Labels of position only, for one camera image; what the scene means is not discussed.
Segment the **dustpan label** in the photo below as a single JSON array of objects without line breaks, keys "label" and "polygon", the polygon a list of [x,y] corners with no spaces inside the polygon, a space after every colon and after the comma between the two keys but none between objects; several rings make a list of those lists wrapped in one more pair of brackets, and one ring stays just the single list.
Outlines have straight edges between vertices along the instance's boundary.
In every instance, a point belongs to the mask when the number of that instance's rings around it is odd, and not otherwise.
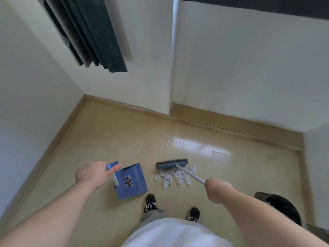
[{"label": "dustpan label", "polygon": [[124,185],[126,186],[126,188],[133,186],[133,183],[131,182],[130,175],[124,177],[123,181],[124,181]]}]

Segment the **shoe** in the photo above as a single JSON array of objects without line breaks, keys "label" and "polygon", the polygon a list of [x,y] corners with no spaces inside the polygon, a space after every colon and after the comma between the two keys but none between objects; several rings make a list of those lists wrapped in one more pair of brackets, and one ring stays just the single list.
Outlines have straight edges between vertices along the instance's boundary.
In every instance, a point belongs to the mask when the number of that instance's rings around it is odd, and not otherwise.
[{"label": "shoe", "polygon": [[153,194],[148,194],[145,199],[144,212],[159,209],[157,199]]},{"label": "shoe", "polygon": [[200,211],[196,207],[191,207],[186,215],[186,220],[200,222]]}]

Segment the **beige floor tile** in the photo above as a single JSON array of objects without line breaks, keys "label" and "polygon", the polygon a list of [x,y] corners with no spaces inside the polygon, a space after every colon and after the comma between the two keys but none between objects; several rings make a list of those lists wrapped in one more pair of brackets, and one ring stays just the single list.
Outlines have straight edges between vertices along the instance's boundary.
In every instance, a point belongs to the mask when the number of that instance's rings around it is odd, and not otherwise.
[{"label": "beige floor tile", "polygon": [[[124,167],[141,163],[148,189],[167,216],[185,218],[187,210],[197,206],[204,226],[236,246],[245,246],[228,212],[208,201],[202,185],[192,180],[189,188],[175,185],[163,190],[161,182],[154,182],[155,163],[176,158],[188,158],[201,178],[224,178],[245,194],[262,191],[282,195],[305,217],[295,152],[89,100],[12,225],[68,189],[77,168],[92,160],[119,160]],[[108,182],[88,200],[69,246],[120,246],[140,220],[143,199],[121,201]]]}]

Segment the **hand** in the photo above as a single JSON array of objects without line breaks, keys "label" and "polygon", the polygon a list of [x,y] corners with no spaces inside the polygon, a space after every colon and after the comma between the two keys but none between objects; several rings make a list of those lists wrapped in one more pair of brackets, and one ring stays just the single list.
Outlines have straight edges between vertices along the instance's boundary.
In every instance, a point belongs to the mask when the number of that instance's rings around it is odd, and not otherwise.
[{"label": "hand", "polygon": [[232,185],[218,178],[209,178],[205,183],[208,199],[213,203],[222,203],[222,194],[234,190]]},{"label": "hand", "polygon": [[98,161],[82,166],[75,174],[75,182],[87,182],[94,190],[98,189],[106,183],[110,175],[122,168],[121,164],[117,164],[106,171],[106,164],[104,161]]}]

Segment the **white broom handle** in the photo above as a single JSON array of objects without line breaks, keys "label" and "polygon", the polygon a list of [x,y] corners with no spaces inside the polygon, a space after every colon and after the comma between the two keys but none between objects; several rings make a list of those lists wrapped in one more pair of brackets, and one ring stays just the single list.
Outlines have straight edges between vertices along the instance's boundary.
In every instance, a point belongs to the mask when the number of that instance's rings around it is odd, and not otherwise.
[{"label": "white broom handle", "polygon": [[202,178],[199,178],[197,175],[194,175],[193,173],[191,173],[190,171],[184,169],[183,167],[176,165],[176,167],[179,170],[182,170],[183,172],[187,173],[188,175],[190,175],[192,178],[194,178],[196,181],[198,181],[200,184],[205,185],[205,181]]}]

